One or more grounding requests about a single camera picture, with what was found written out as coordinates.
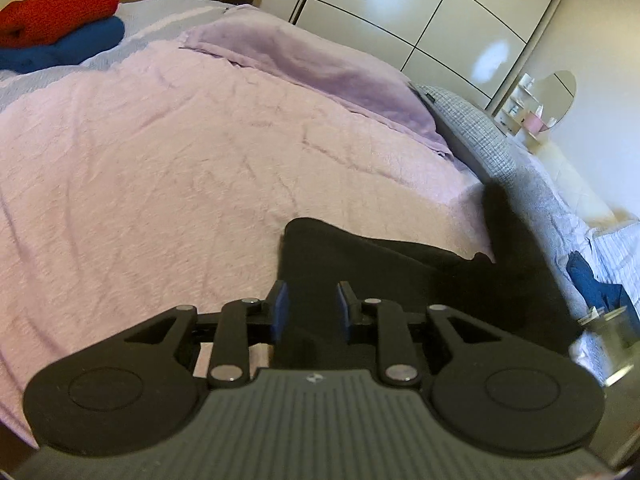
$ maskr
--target blue clothing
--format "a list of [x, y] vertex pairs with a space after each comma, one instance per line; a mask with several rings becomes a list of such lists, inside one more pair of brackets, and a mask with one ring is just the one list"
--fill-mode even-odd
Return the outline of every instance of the blue clothing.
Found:
[[587, 261], [577, 251], [569, 254], [566, 271], [589, 308], [595, 307], [597, 310], [604, 309], [605, 312], [611, 312], [626, 306], [629, 323], [634, 332], [640, 336], [640, 319], [638, 319], [638, 314], [631, 303], [631, 298], [622, 285], [598, 282]]
[[60, 65], [78, 65], [113, 48], [124, 38], [124, 23], [111, 16], [89, 23], [52, 45], [0, 48], [0, 70], [27, 74]]

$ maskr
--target circular cap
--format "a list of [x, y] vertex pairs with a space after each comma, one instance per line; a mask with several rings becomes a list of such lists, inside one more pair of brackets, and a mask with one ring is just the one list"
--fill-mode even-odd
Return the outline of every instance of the circular cap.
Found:
[[394, 381], [411, 381], [418, 376], [418, 370], [411, 365], [391, 365], [385, 375]]
[[516, 338], [459, 348], [433, 381], [431, 402], [451, 431], [509, 456], [576, 449], [604, 411], [590, 373]]
[[81, 408], [112, 412], [128, 406], [142, 395], [142, 380], [120, 368], [96, 368], [76, 377], [69, 397]]
[[560, 395], [560, 386], [553, 377], [526, 368], [495, 373], [484, 386], [489, 397], [512, 410], [542, 410]]
[[242, 377], [242, 368], [236, 365], [218, 365], [211, 371], [211, 377], [219, 381], [237, 381]]

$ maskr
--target folded towel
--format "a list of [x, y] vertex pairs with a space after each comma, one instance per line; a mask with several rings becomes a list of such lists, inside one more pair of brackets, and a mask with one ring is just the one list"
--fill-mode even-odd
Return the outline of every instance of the folded towel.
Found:
[[112, 16], [89, 23], [53, 45], [0, 48], [0, 70], [21, 74], [59, 65], [77, 65], [113, 48], [124, 37], [124, 23]]
[[0, 10], [0, 47], [53, 44], [83, 25], [113, 16], [120, 0], [23, 0]]

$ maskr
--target red folded towel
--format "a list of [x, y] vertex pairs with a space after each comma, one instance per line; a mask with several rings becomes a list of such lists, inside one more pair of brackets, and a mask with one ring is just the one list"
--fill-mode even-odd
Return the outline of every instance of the red folded towel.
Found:
[[91, 22], [113, 16], [120, 0], [23, 0], [0, 10], [0, 47], [53, 44]]

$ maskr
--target white wardrobe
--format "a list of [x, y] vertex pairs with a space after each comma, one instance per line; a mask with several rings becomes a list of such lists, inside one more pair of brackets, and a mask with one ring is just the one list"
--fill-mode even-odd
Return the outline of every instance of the white wardrobe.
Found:
[[418, 84], [497, 107], [559, 0], [263, 0], [261, 8], [402, 70]]

